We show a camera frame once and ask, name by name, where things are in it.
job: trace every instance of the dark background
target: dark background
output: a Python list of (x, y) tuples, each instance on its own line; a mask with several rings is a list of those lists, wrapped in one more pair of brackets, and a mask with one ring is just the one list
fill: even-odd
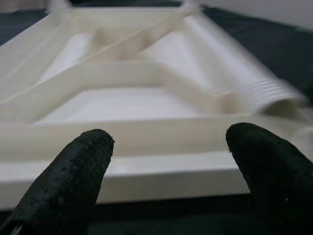
[[(161, 0), (72, 0), (75, 6), (179, 6)], [(313, 104), (313, 34), (216, 8), (204, 13), (277, 77)], [(45, 16), (44, 11), (0, 14), (0, 45)], [(9, 211), (0, 212), (0, 223)], [(91, 235), (263, 235), (265, 225), (250, 210), (249, 195), (96, 206)]]

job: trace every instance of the white plastic part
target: white plastic part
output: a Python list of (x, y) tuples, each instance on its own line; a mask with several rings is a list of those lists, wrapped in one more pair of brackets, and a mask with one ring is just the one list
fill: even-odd
[(237, 122), (303, 143), (305, 98), (197, 10), (63, 10), (0, 47), (0, 209), (94, 128), (116, 141), (99, 203), (248, 192)]

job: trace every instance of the white plastic tray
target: white plastic tray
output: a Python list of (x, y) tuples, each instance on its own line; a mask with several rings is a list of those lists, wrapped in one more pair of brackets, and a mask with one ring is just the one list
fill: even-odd
[(196, 9), (68, 8), (0, 57), (0, 209), (94, 128), (116, 141), (99, 203), (248, 192), (224, 140), (237, 122), (312, 152), (305, 98)]

